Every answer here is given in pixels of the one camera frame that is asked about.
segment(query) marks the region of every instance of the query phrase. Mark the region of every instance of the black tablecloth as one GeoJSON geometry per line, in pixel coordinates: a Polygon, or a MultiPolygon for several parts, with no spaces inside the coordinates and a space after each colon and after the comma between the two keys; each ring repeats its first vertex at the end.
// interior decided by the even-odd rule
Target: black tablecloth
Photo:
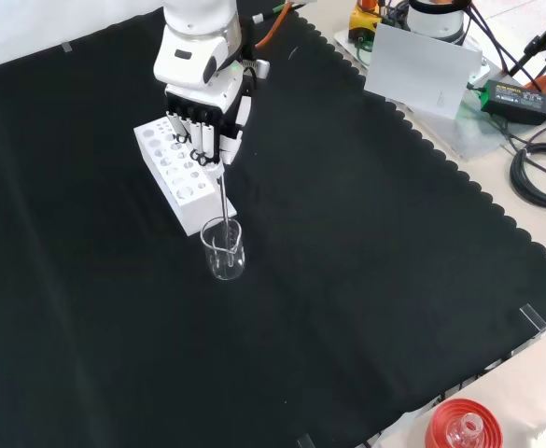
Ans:
{"type": "Polygon", "coordinates": [[[295,15],[228,175],[247,268],[211,278],[133,136],[162,26],[0,66],[0,447],[351,448],[546,319],[544,249],[295,15]]]}

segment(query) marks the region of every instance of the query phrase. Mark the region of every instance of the red lid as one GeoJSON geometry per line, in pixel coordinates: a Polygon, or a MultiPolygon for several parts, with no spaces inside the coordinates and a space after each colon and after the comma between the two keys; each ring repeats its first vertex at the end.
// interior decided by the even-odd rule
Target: red lid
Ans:
{"type": "Polygon", "coordinates": [[[484,423],[483,448],[502,448],[503,432],[496,418],[482,404],[471,399],[449,399],[434,412],[426,432],[426,448],[450,448],[447,425],[466,413],[478,414],[484,423]]]}

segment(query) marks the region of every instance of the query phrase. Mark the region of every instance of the white cardboard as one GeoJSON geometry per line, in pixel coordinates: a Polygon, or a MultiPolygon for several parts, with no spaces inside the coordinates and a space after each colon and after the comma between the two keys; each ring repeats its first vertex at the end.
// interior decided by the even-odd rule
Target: white cardboard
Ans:
{"type": "Polygon", "coordinates": [[[482,52],[379,24],[364,89],[455,119],[482,52]]]}

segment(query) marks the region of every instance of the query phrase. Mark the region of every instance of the table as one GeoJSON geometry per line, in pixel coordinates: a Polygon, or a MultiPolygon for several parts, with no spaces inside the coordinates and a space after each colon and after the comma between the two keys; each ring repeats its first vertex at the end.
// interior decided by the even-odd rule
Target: table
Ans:
{"type": "Polygon", "coordinates": [[[230,176],[249,269],[196,269],[200,242],[175,231],[131,133],[162,113],[162,26],[148,15],[0,68],[0,445],[205,446],[208,425],[236,446],[351,446],[534,334],[518,309],[546,307],[543,253],[354,70],[327,70],[336,53],[294,15],[230,176]],[[338,108],[336,129],[292,128],[338,108]]]}
{"type": "MultiPolygon", "coordinates": [[[[453,398],[473,399],[488,408],[501,425],[505,448],[539,446],[532,441],[541,440],[546,428],[546,335],[453,398]]],[[[382,448],[424,448],[435,409],[384,439],[382,448]]]]}
{"type": "MultiPolygon", "coordinates": [[[[334,42],[334,34],[347,27],[349,15],[354,6],[354,0],[318,0],[299,11],[300,15],[312,23],[316,30],[328,42],[335,46],[354,67],[361,71],[361,65],[344,49],[334,42]]],[[[464,161],[448,148],[448,146],[433,134],[416,118],[406,107],[399,108],[414,128],[422,133],[424,138],[431,141],[436,149],[441,150],[447,159],[454,161],[459,170],[466,172],[470,180],[479,183],[483,191],[489,193],[495,203],[505,209],[505,214],[513,217],[518,227],[525,229],[532,235],[532,240],[546,248],[546,210],[524,202],[512,190],[509,181],[509,168],[512,160],[512,150],[504,144],[500,149],[476,160],[464,161]]],[[[546,189],[546,177],[528,169],[530,176],[540,188],[546,189]]]]}

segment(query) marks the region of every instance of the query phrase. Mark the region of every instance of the black power brick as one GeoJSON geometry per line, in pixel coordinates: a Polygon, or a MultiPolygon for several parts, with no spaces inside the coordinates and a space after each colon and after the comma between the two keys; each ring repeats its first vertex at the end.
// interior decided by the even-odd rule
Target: black power brick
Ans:
{"type": "Polygon", "coordinates": [[[539,125],[546,121],[546,94],[488,80],[480,95],[481,110],[512,123],[539,125]]]}

